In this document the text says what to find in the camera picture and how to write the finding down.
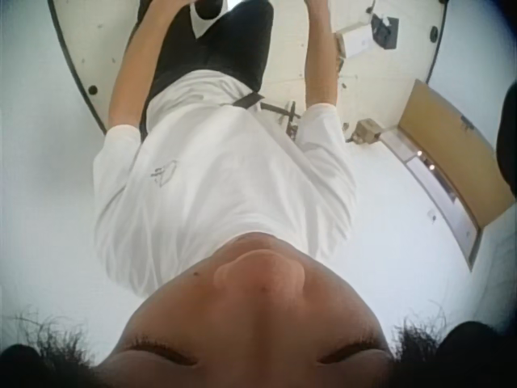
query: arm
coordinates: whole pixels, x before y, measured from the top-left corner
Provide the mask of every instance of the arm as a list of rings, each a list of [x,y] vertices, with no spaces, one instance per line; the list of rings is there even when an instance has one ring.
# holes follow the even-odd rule
[[[188,0],[153,0],[124,55],[111,95],[108,128],[138,127],[169,26]]]
[[[305,102],[307,108],[316,103],[338,102],[338,50],[327,0],[305,0],[309,12],[309,44],[305,62]]]

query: black strap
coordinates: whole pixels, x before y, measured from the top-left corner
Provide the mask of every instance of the black strap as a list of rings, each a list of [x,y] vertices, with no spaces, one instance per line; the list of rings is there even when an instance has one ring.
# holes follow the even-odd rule
[[[263,95],[260,95],[256,91],[252,91],[248,95],[245,95],[241,99],[235,101],[232,105],[237,108],[250,109],[263,98]]]

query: wooden panel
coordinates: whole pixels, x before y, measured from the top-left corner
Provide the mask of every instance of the wooden panel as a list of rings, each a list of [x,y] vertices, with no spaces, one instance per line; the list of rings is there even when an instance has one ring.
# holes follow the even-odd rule
[[[494,151],[425,83],[415,83],[399,126],[445,174],[481,228],[514,203]]]

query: nose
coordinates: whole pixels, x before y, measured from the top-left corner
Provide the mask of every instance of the nose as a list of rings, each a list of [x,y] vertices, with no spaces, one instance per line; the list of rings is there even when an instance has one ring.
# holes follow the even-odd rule
[[[304,283],[305,270],[298,261],[268,249],[247,252],[214,274],[218,289],[236,295],[252,293],[277,302],[297,299]]]

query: hair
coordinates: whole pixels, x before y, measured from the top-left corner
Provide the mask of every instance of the hair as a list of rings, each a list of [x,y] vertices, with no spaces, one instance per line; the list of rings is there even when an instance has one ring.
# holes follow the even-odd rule
[[[32,338],[0,354],[2,387],[107,386],[95,375],[79,332],[37,325]],[[428,328],[405,326],[398,331],[393,372],[385,386],[514,386],[514,354],[515,338],[504,338],[480,323],[459,325],[441,343]]]

